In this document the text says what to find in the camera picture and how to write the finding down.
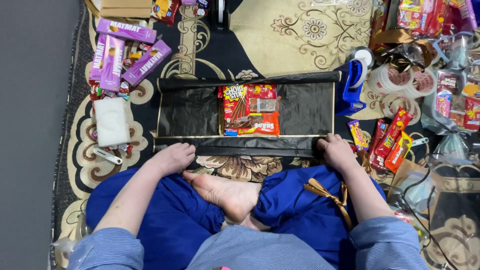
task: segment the person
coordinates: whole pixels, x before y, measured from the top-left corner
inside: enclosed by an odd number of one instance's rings
[[[177,174],[195,147],[169,146],[93,190],[86,221],[94,230],[70,254],[68,269],[427,270],[417,232],[394,216],[348,142],[328,134],[318,148],[329,166],[258,184]],[[331,198],[304,189],[310,178],[338,197],[343,179],[345,207],[358,223],[352,231]],[[225,217],[238,225],[224,226]]]

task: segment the sleeve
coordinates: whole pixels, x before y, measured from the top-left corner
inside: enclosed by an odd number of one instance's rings
[[[82,239],[69,256],[67,270],[141,270],[144,248],[121,228],[105,228]]]
[[[429,270],[420,256],[418,232],[395,217],[360,223],[350,232],[358,270]]]

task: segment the gray floor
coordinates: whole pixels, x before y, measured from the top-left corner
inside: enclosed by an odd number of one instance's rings
[[[77,1],[0,8],[0,270],[47,268]]]

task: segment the black cable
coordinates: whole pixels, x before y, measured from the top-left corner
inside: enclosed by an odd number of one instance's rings
[[[435,190],[435,186],[433,186],[431,192],[430,192],[430,195],[429,195],[429,198],[427,199],[427,203],[428,203],[428,226],[429,228],[427,229],[423,223],[420,221],[420,219],[418,218],[417,214],[415,214],[415,211],[413,211],[413,209],[410,207],[410,205],[408,204],[408,202],[405,200],[405,194],[407,193],[407,191],[411,188],[413,188],[414,186],[417,186],[417,185],[420,185],[421,183],[423,183],[427,178],[428,176],[430,175],[430,168],[427,169],[427,173],[425,174],[425,176],[418,182],[416,183],[413,183],[409,186],[407,186],[405,188],[405,190],[403,191],[402,193],[402,200],[405,202],[405,205],[408,207],[408,209],[410,210],[410,212],[412,213],[412,215],[417,219],[417,221],[419,222],[419,224],[428,232],[429,234],[429,239],[432,240],[438,247],[438,249],[440,250],[440,252],[442,253],[443,257],[445,258],[445,260],[447,261],[447,263],[449,264],[449,266],[451,266],[454,270],[458,270],[458,268],[452,263],[452,261],[450,261],[450,259],[447,257],[447,255],[445,254],[445,252],[442,250],[442,248],[440,247],[440,244],[437,242],[437,240],[435,239],[435,237],[432,236],[432,234],[430,233],[430,219],[431,219],[431,216],[430,216],[430,200],[432,198],[432,195],[433,195],[433,192]]]

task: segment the white foam block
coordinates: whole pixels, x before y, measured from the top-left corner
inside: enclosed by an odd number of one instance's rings
[[[98,146],[117,146],[130,142],[124,98],[95,100]]]

